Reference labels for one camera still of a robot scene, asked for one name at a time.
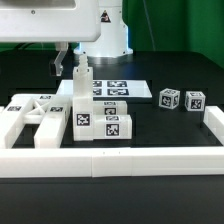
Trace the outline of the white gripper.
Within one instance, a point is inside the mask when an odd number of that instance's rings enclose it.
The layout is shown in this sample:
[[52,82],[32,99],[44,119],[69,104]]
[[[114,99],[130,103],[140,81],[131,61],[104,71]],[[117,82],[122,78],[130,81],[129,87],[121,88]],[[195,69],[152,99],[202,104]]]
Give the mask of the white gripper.
[[0,42],[57,42],[50,74],[61,76],[67,42],[100,36],[98,0],[0,0]]

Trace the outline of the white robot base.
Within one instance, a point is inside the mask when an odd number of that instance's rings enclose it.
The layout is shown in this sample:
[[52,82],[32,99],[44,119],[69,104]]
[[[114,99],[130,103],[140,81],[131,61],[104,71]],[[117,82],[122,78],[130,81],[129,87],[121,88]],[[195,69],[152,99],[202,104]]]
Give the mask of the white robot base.
[[101,35],[95,42],[80,43],[75,58],[86,54],[91,64],[118,64],[132,59],[128,26],[123,21],[123,0],[99,0]]

